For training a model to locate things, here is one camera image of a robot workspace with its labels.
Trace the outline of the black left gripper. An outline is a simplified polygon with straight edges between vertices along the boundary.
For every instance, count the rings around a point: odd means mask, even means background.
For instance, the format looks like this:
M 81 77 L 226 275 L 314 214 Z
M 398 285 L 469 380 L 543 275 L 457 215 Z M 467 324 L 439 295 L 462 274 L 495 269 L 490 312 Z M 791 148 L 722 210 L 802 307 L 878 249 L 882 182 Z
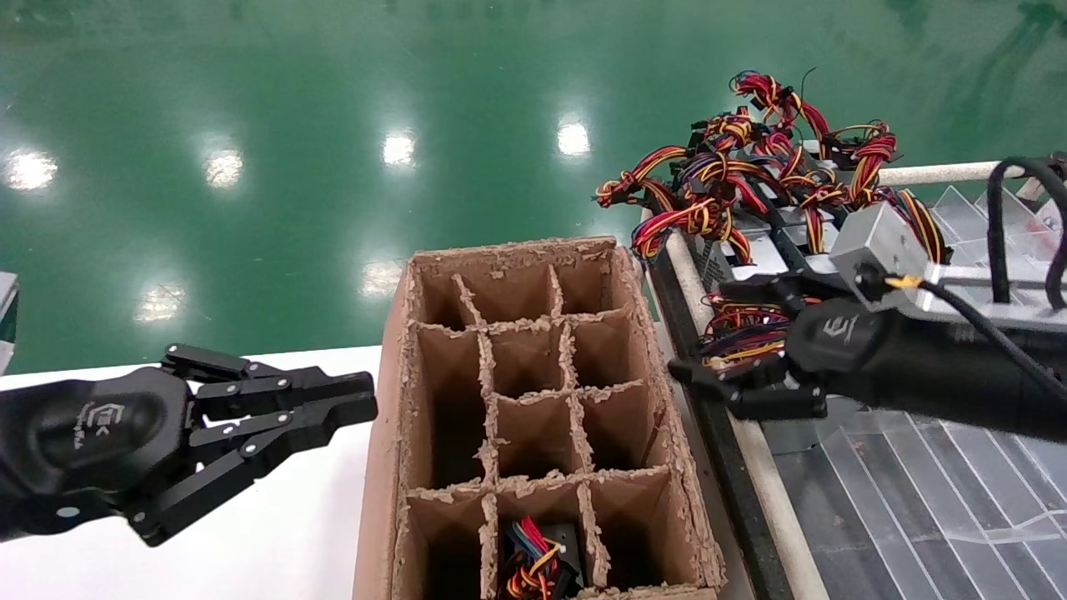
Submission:
M 149 547 L 163 544 L 294 453 L 378 415 L 369 372 L 284 372 L 184 344 L 168 346 L 161 369 L 3 391 L 4 542 L 118 516 Z M 189 444 L 184 380 L 200 383 L 203 417 L 244 421 Z M 222 453 L 197 468 L 190 448 Z

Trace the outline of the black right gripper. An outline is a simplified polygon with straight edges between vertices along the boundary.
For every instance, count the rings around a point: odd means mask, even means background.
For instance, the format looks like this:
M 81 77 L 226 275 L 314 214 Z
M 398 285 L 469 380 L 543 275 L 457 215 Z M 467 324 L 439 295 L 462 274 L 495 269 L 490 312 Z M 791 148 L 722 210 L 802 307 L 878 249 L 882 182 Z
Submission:
M 724 372 L 672 358 L 671 377 L 697 399 L 721 405 L 735 419 L 789 421 L 826 419 L 826 394 L 899 396 L 883 352 L 899 329 L 899 315 L 842 299 L 847 286 L 837 273 L 757 274 L 720 283 L 719 295 L 729 303 L 805 310 L 790 323 L 786 357 L 757 358 Z M 807 307 L 811 297 L 821 303 Z M 789 385 L 790 376 L 796 383 Z

